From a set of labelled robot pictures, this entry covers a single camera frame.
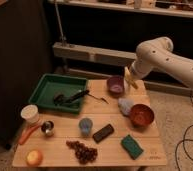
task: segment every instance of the green tray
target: green tray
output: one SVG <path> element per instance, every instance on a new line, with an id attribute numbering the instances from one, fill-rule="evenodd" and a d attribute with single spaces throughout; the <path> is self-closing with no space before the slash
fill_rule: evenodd
<path id="1" fill-rule="evenodd" d="M 86 78 L 44 74 L 29 98 L 29 104 L 35 104 L 45 109 L 78 114 L 83 104 L 83 97 L 71 104 L 63 105 L 55 105 L 53 97 L 59 93 L 64 94 L 65 97 L 70 97 L 80 90 L 86 90 L 87 83 Z"/>

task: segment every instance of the speckled floor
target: speckled floor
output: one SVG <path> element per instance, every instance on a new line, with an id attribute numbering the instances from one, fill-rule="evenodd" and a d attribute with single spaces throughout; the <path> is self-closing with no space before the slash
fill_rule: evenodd
<path id="1" fill-rule="evenodd" d="M 149 91 L 151 107 L 156 114 L 156 121 L 166 151 L 168 165 L 160 167 L 147 167 L 146 171 L 174 171 L 177 170 L 175 162 L 175 147 L 182 140 L 186 128 L 193 124 L 193 107 L 190 98 L 173 94 L 165 94 L 156 91 Z M 187 138 L 193 139 L 193 128 L 187 134 Z M 186 144 L 189 154 L 193 158 L 193 143 Z M 9 151 L 0 147 L 0 170 L 13 171 L 35 171 L 37 168 L 13 168 L 11 166 L 16 145 Z M 193 171 L 193 162 L 186 157 L 182 146 L 178 149 L 178 160 L 182 171 Z M 136 171 L 138 168 L 41 168 L 47 171 Z"/>

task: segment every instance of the orange bowl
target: orange bowl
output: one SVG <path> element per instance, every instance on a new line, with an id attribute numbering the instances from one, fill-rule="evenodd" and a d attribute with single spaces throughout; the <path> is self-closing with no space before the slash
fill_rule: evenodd
<path id="1" fill-rule="evenodd" d="M 131 107 L 129 118 L 134 126 L 145 127 L 154 121 L 154 112 L 147 105 L 136 104 Z"/>

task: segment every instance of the green sponge pad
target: green sponge pad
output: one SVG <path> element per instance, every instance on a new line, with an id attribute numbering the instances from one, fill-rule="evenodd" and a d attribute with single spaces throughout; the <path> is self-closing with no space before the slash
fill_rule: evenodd
<path id="1" fill-rule="evenodd" d="M 144 151 L 130 135 L 124 137 L 121 144 L 134 160 Z"/>

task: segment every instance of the tabletop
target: tabletop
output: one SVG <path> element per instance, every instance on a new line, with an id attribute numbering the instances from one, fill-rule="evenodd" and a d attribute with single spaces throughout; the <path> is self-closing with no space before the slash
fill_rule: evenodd
<path id="1" fill-rule="evenodd" d="M 144 82 L 136 81 L 138 89 L 130 87 L 122 98 L 133 100 L 134 104 L 142 103 L 150 106 Z M 43 153 L 43 161 L 39 167 L 96 167 L 96 166 L 157 166 L 166 165 L 167 159 L 154 121 L 145 129 L 133 127 L 130 120 L 124 117 L 118 107 L 118 99 L 107 91 L 106 80 L 89 80 L 90 94 L 105 98 L 109 104 L 85 96 L 83 107 L 78 115 L 44 111 L 42 121 L 54 122 L 54 135 L 45 137 L 40 129 L 36 130 L 24 145 L 18 145 L 12 165 L 27 167 L 26 156 L 34 149 Z M 83 137 L 78 127 L 82 118 L 93 121 L 91 135 Z M 95 143 L 92 134 L 107 124 L 114 127 L 114 133 L 100 143 Z M 121 140 L 128 134 L 133 137 L 144 152 L 133 160 L 121 146 Z M 80 164 L 75 152 L 66 145 L 66 141 L 80 141 L 88 147 L 97 148 L 98 156 L 94 162 Z"/>

